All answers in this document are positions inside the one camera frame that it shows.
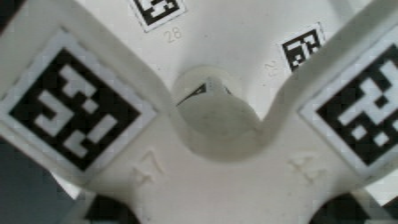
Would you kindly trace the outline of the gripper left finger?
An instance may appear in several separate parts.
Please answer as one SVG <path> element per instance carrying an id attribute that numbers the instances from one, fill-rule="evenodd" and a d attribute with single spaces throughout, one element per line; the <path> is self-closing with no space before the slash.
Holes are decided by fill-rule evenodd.
<path id="1" fill-rule="evenodd" d="M 141 224 L 141 221 L 125 203 L 82 191 L 59 224 Z"/>

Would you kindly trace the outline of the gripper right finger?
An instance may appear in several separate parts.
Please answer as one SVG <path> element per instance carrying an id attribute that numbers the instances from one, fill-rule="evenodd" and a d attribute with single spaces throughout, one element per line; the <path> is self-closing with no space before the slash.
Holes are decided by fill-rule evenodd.
<path id="1" fill-rule="evenodd" d="M 324 203 L 309 224 L 398 224 L 398 196 L 380 204 L 366 190 L 341 194 Z"/>

